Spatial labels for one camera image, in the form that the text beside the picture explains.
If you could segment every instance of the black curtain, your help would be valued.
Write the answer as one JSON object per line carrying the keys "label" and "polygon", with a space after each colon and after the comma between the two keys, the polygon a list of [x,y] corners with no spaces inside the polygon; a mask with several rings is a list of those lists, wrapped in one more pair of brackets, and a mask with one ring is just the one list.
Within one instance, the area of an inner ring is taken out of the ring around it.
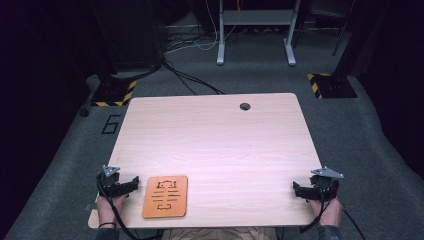
{"label": "black curtain", "polygon": [[114,67],[86,1],[7,0],[0,12],[3,238],[86,101],[87,77]]}
{"label": "black curtain", "polygon": [[361,1],[357,17],[369,26],[352,32],[336,70],[359,79],[383,133],[424,178],[423,10],[420,0]]}

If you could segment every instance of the metal bracket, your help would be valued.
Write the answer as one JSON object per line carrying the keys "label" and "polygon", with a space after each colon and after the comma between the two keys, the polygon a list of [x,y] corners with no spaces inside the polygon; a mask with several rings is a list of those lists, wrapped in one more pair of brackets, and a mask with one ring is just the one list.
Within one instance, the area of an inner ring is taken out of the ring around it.
{"label": "metal bracket", "polygon": [[86,204],[84,210],[89,212],[92,210],[97,210],[97,203]]}
{"label": "metal bracket", "polygon": [[328,167],[312,170],[311,173],[323,177],[344,178],[343,174],[329,169]]}
{"label": "metal bracket", "polygon": [[103,165],[103,171],[106,174],[106,177],[112,176],[114,173],[118,172],[121,168],[120,167],[109,167],[106,165]]}

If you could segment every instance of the table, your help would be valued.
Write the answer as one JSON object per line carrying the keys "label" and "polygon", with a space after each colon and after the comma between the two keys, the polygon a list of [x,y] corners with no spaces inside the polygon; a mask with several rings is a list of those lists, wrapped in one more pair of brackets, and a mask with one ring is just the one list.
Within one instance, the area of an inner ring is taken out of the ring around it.
{"label": "table", "polygon": [[[306,225],[312,211],[292,182],[309,186],[321,167],[291,93],[134,98],[109,166],[121,168],[120,182],[140,177],[122,210],[129,228]],[[186,215],[143,219],[147,180],[179,175],[188,178]]]}
{"label": "table", "polygon": [[296,25],[297,14],[299,11],[300,0],[296,0],[293,9],[283,10],[242,10],[238,15],[237,11],[224,11],[223,0],[219,0],[219,49],[216,63],[224,64],[225,56],[225,38],[224,25],[290,25],[287,38],[284,39],[284,48],[286,49],[289,66],[295,66],[291,41],[293,38],[294,27]]}

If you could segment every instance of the orange cutout board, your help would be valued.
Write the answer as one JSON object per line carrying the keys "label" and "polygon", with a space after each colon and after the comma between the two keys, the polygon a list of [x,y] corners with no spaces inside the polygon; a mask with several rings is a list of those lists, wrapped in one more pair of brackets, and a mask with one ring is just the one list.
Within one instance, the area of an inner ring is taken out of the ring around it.
{"label": "orange cutout board", "polygon": [[187,185],[186,176],[149,178],[143,218],[183,217],[187,210]]}

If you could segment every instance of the black cable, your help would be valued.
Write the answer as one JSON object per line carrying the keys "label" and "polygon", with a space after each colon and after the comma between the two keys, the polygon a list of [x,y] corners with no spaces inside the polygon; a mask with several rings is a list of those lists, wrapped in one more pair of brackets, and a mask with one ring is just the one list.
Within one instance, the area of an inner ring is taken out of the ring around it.
{"label": "black cable", "polygon": [[162,60],[162,65],[164,67],[166,67],[168,70],[170,70],[172,73],[174,73],[181,81],[182,83],[194,94],[197,95],[197,93],[184,81],[184,79],[189,80],[189,81],[193,81],[199,84],[202,84],[204,86],[209,87],[210,89],[212,89],[216,94],[225,94],[224,92],[222,92],[221,90],[215,88],[214,86],[210,85],[209,83],[206,83],[196,77],[190,76],[186,73],[183,73],[181,71],[176,70],[173,66],[172,63],[167,61],[165,58],[163,58]]}
{"label": "black cable", "polygon": [[131,77],[118,78],[118,77],[111,76],[111,78],[113,80],[122,81],[122,82],[126,82],[126,81],[131,81],[132,82],[132,81],[136,81],[136,80],[139,80],[141,78],[144,78],[144,77],[149,76],[150,74],[156,72],[159,69],[159,67],[160,66],[152,66],[152,67],[149,68],[149,70],[147,72],[141,73],[141,74],[137,74],[137,75],[134,75],[134,76],[131,76]]}
{"label": "black cable", "polygon": [[178,50],[179,48],[184,47],[184,45],[186,45],[186,44],[192,44],[192,43],[198,44],[198,43],[200,43],[200,42],[202,42],[202,41],[204,41],[204,40],[206,40],[208,38],[209,38],[209,36],[207,36],[204,33],[203,34],[199,33],[199,35],[197,35],[196,37],[192,37],[192,38],[185,38],[185,39],[183,39],[181,37],[181,39],[178,40],[178,41],[177,40],[174,40],[174,43],[173,42],[170,42],[168,44],[167,48],[166,48],[166,52],[171,52],[171,51],[174,51],[174,50]]}
{"label": "black cable", "polygon": [[285,228],[281,228],[281,231],[282,231],[281,238],[280,238],[280,236],[278,236],[278,233],[276,233],[277,234],[277,240],[283,240],[284,239]]}
{"label": "black cable", "polygon": [[135,235],[137,235],[137,238],[140,238],[140,236],[138,235],[137,230],[134,229],[134,233],[135,233]]}
{"label": "black cable", "polygon": [[350,214],[347,212],[346,207],[343,205],[343,212],[346,214],[346,216],[350,219],[350,221],[353,223],[353,225],[355,226],[356,230],[359,232],[359,235],[361,235],[363,240],[366,240],[364,233],[361,231],[361,229],[359,228],[358,224],[355,222],[355,220],[353,220],[352,216],[350,216]]}
{"label": "black cable", "polygon": [[318,216],[316,216],[314,218],[314,220],[309,223],[308,225],[306,225],[305,227],[300,229],[300,233],[305,233],[306,231],[308,231],[309,229],[311,229],[315,224],[317,224],[319,222],[319,220],[321,220],[321,216],[324,213],[324,211],[327,209],[328,205],[330,205],[331,199],[328,201],[327,206],[324,208],[324,193],[322,192],[322,188],[319,188],[321,191],[321,210],[319,211]]}
{"label": "black cable", "polygon": [[113,199],[110,197],[107,197],[107,195],[105,194],[105,192],[103,191],[102,186],[100,185],[100,179],[97,180],[97,188],[99,189],[99,191],[103,194],[104,198],[106,198],[107,202],[109,203],[110,207],[112,208],[113,213],[115,214],[115,218],[118,221],[119,225],[121,226],[121,229],[125,232],[125,234],[133,239],[133,240],[153,240],[156,239],[158,236],[153,236],[153,237],[147,237],[147,238],[137,238],[135,237],[129,230],[128,228],[125,226],[124,222],[122,221],[121,216],[119,215],[118,209],[116,209],[115,205],[113,204]]}

